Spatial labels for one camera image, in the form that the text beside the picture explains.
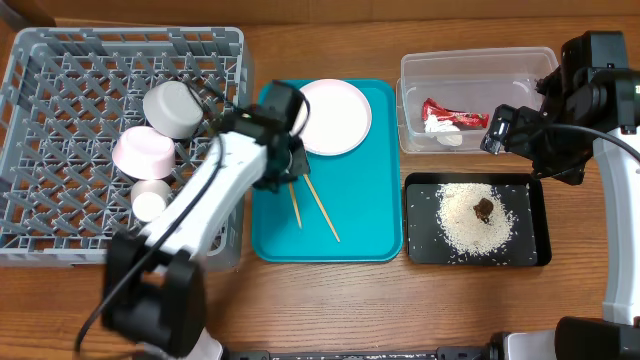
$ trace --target black tray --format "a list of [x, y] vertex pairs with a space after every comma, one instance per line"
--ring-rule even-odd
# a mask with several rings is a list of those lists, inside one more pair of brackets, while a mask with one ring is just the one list
[[[505, 209], [518, 216], [514, 235], [498, 253], [465, 256], [445, 241], [444, 231], [436, 221], [440, 202], [435, 193], [447, 183], [494, 185]], [[404, 208], [407, 251], [414, 263], [544, 266], [551, 261], [542, 184], [528, 174], [414, 173], [405, 180]]]

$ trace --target chopstick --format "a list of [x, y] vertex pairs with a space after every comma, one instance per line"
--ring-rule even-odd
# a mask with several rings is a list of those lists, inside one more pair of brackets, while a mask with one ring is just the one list
[[313, 184], [311, 184], [311, 179], [309, 179], [309, 175], [304, 174], [304, 180], [307, 182], [307, 185], [309, 186], [309, 189], [311, 190], [313, 197], [316, 199], [316, 203], [318, 203], [318, 207], [320, 208], [320, 211], [322, 211], [322, 215], [324, 215], [325, 220], [327, 220], [327, 224], [329, 224], [329, 227], [331, 228], [333, 235], [336, 237], [336, 240], [340, 242], [340, 237], [338, 236], [336, 229], [333, 227], [333, 224], [331, 223], [331, 219], [329, 219], [329, 215], [327, 214], [327, 211], [324, 209], [324, 205], [322, 205], [322, 201], [320, 201], [320, 198], [316, 193], [316, 189], [313, 187]]
[[300, 210], [298, 210], [298, 200], [296, 200], [296, 192], [293, 190], [293, 183], [289, 183], [289, 193], [293, 202], [293, 210], [295, 210], [296, 218], [298, 219], [298, 227], [302, 229], [302, 220], [300, 220]]

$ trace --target dish rack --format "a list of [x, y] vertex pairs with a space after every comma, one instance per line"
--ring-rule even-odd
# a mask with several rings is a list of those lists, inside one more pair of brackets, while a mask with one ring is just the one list
[[[253, 64], [237, 28], [30, 28], [15, 38], [0, 90], [0, 265], [104, 262], [113, 233], [139, 229], [134, 180], [111, 161], [119, 135], [147, 125], [144, 94], [168, 80], [206, 84], [249, 105]], [[218, 112], [230, 110], [208, 100]], [[176, 142], [172, 197], [210, 143], [203, 121]], [[243, 201], [216, 235], [209, 269], [240, 257]]]

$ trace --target teal cutting board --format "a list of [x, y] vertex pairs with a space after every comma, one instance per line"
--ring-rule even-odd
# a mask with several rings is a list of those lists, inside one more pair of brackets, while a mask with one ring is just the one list
[[[253, 192], [255, 252], [271, 262], [383, 262], [402, 248], [402, 184], [395, 95], [376, 79], [345, 80], [366, 96], [372, 123], [365, 140], [340, 156], [308, 153], [311, 182], [340, 236], [337, 242], [303, 178], [294, 182], [298, 228], [286, 186]], [[302, 87], [311, 80], [290, 80]]]

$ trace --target pile of white rice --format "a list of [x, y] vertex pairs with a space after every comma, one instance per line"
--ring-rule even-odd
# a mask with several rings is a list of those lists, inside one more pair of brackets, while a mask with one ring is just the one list
[[[447, 243], [459, 254], [484, 256], [511, 240], [517, 217], [506, 212], [500, 195], [489, 184], [445, 184], [436, 192], [440, 210], [436, 214]], [[478, 219], [473, 209], [482, 198], [493, 203], [489, 222]]]

